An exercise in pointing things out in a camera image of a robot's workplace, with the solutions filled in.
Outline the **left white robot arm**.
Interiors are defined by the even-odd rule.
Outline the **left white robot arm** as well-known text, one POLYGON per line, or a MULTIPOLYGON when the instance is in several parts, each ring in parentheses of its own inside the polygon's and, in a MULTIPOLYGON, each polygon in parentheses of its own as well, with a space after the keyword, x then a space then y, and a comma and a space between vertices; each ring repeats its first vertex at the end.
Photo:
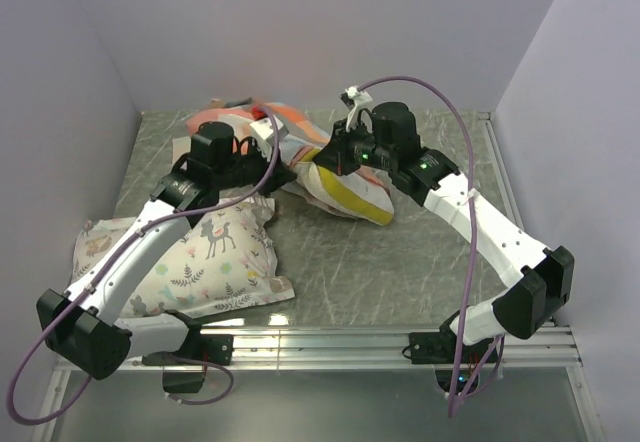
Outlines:
POLYGON ((179 364, 201 352, 201 326, 176 310, 123 319, 120 314, 156 262, 208 212, 223 208, 221 192, 250 186, 269 193, 292 181, 279 144, 287 129, 277 118, 252 122, 237 139, 223 122, 207 122, 190 149, 162 177, 125 235, 63 293, 36 303, 46 345, 95 380, 132 357, 161 354, 179 364))

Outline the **plaid orange blue pillowcase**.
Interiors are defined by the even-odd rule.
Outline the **plaid orange blue pillowcase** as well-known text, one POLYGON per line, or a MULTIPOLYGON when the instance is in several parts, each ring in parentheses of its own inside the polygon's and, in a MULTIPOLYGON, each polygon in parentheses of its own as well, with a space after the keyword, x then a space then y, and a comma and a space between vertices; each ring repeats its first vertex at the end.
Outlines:
MULTIPOLYGON (((293 167, 299 162, 313 162, 312 158, 329 142, 330 135, 314 124, 303 112, 294 107, 279 102, 269 102, 267 106, 287 126, 289 131, 288 135, 280 141, 281 160, 291 170, 293 170, 293 167)), ((206 122, 224 122, 233 128, 237 138, 242 139, 250 134, 249 124, 251 122, 265 117, 258 103, 251 99, 227 103, 214 100, 207 108, 188 118, 185 126, 187 133, 193 135, 197 129, 206 122)), ((362 167, 356 172, 369 178, 373 182, 379 182, 387 189, 390 195, 388 187, 371 169, 362 167)), ((339 215, 337 212, 324 206, 321 202, 313 202, 309 193, 301 186, 297 179, 295 182, 286 184, 283 189, 303 198, 309 204, 325 212, 346 217, 339 215)))

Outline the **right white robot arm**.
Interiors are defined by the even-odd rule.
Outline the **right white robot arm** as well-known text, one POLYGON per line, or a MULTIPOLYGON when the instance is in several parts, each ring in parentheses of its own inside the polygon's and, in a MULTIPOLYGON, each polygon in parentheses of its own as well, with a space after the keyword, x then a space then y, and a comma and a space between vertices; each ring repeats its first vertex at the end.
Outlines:
POLYGON ((460 362, 486 339, 530 338, 568 302, 573 254, 563 246, 551 249, 526 234, 470 187, 451 159, 424 146, 415 116, 405 104, 382 103, 368 115, 369 125, 336 122, 314 163, 338 176, 362 167, 386 172, 400 192, 474 244, 505 287, 446 322, 440 338, 444 356, 460 362))

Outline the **white pillow yellow edge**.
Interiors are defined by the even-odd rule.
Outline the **white pillow yellow edge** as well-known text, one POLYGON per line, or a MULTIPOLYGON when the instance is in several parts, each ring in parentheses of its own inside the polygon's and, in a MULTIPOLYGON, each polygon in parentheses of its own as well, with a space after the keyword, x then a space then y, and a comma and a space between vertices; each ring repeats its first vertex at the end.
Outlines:
POLYGON ((321 202, 339 215, 379 226, 392 222, 395 209, 387 189, 379 182, 357 172, 338 176, 311 161, 299 162, 293 170, 313 202, 321 202))

